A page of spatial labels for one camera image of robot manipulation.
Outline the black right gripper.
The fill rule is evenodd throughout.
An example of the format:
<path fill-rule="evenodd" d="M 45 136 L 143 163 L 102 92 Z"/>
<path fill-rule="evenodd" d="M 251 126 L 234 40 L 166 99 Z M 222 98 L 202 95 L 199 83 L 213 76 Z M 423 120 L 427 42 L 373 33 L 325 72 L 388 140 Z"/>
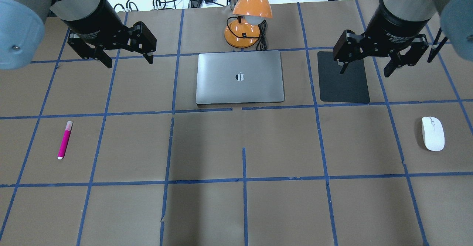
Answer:
<path fill-rule="evenodd" d="M 390 57 L 384 76 L 405 65 L 414 66 L 428 48 L 421 33 L 427 21 L 402 20 L 386 8 L 377 8 L 365 32 L 360 35 L 344 30 L 333 48 L 333 61 L 344 74 L 348 64 L 365 57 Z"/>

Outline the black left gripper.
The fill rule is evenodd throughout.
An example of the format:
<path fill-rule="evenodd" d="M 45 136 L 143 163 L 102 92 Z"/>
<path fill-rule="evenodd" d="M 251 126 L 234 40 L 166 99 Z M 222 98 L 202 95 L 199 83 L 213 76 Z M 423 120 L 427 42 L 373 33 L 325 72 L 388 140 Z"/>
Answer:
<path fill-rule="evenodd" d="M 154 63 L 156 37 L 142 21 L 126 27 L 109 2 L 100 2 L 91 14 L 67 21 L 67 25 L 67 43 L 82 59 L 100 61 L 111 69 L 113 61 L 105 50 L 126 49 L 142 54 L 149 64 Z"/>

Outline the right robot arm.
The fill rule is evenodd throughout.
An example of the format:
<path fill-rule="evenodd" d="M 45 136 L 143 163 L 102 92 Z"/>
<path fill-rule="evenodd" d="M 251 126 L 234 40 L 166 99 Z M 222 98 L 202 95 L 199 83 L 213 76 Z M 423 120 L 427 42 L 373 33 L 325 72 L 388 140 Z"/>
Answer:
<path fill-rule="evenodd" d="M 472 61 L 472 0 L 378 0 L 379 5 L 363 34 L 345 30 L 333 48 L 333 60 L 343 74 L 353 61 L 365 57 L 389 57 L 384 76 L 405 65 L 414 66 L 428 48 L 421 30 L 434 14 L 440 18 L 440 34 L 429 53 L 431 62 L 446 42 L 456 54 Z"/>

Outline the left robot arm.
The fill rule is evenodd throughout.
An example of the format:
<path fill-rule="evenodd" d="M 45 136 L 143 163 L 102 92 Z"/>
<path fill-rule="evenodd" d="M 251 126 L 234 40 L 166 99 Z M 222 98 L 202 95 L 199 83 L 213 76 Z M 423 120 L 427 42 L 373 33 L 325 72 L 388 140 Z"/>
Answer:
<path fill-rule="evenodd" d="M 32 61 L 50 13 L 69 27 L 67 44 L 82 59 L 111 68 L 107 51 L 125 49 L 153 63 L 155 36 L 142 21 L 125 26 L 108 0 L 0 0 L 1 69 L 20 69 Z"/>

